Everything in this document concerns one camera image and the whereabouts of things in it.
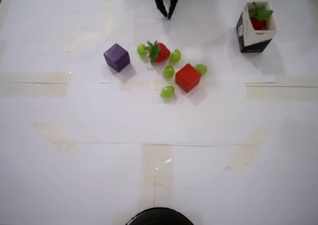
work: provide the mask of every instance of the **purple cube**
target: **purple cube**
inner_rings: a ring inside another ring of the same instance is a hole
[[[110,47],[110,49],[104,53],[104,57],[108,65],[117,72],[122,71],[130,63],[128,52],[118,44],[114,44]]]

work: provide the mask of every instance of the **small box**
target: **small box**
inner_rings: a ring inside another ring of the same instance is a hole
[[[272,10],[269,2],[256,2],[257,8]],[[254,30],[249,18],[249,11],[255,10],[252,2],[246,3],[237,24],[239,48],[245,52],[263,52],[269,42],[277,33],[274,15],[266,23],[266,30]]]
[[[110,47],[104,53],[104,57],[108,65],[117,72],[122,71],[130,63],[128,52],[118,44]]]
[[[186,93],[198,85],[200,79],[201,74],[190,64],[186,64],[186,66],[184,66],[175,74],[176,84],[178,84]]]

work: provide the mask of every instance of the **strawberry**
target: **strawberry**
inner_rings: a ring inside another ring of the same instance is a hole
[[[149,53],[151,63],[160,63],[165,61],[170,56],[170,50],[163,44],[157,43],[157,40],[154,44],[147,41],[149,46],[144,47],[144,49]]]
[[[269,20],[272,10],[266,10],[265,8],[258,9],[256,2],[253,2],[255,10],[249,12],[250,22],[254,27],[254,30],[261,30],[266,26],[267,21]]]
[[[258,20],[256,18],[251,18],[250,22],[252,23],[254,30],[260,30],[266,25],[266,20]]]

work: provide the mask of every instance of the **white table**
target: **white table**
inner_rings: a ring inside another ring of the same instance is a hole
[[[154,0],[2,0],[0,75],[20,81],[0,84],[0,224],[123,225],[153,206],[195,225],[316,224],[318,0],[268,0],[278,34],[248,56],[246,1],[179,0],[166,21]],[[136,46],[156,39],[207,64],[198,89],[151,90],[163,66]],[[132,62],[118,75],[114,43]],[[247,78],[280,76],[246,97]]]

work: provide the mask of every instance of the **black round object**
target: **black round object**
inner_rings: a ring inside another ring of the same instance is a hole
[[[193,223],[175,210],[152,208],[137,214],[126,225],[193,225]]]

